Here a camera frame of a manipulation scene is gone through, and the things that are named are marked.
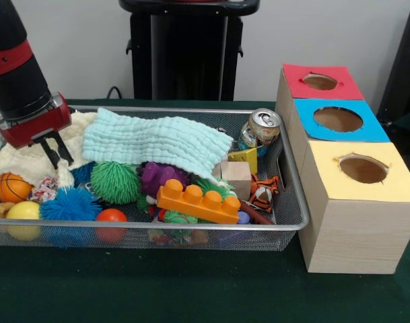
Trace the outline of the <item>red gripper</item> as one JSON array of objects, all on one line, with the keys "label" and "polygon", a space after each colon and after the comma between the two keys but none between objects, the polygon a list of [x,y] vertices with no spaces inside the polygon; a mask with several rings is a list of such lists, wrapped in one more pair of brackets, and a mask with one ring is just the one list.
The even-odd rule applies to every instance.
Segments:
[{"label": "red gripper", "polygon": [[[71,124],[71,112],[61,93],[53,94],[47,105],[36,114],[23,119],[7,120],[0,116],[0,133],[16,149],[39,143],[53,168],[58,169],[60,157],[70,166],[73,158],[62,140],[59,131]],[[53,138],[58,145],[58,153],[46,142]]]}]

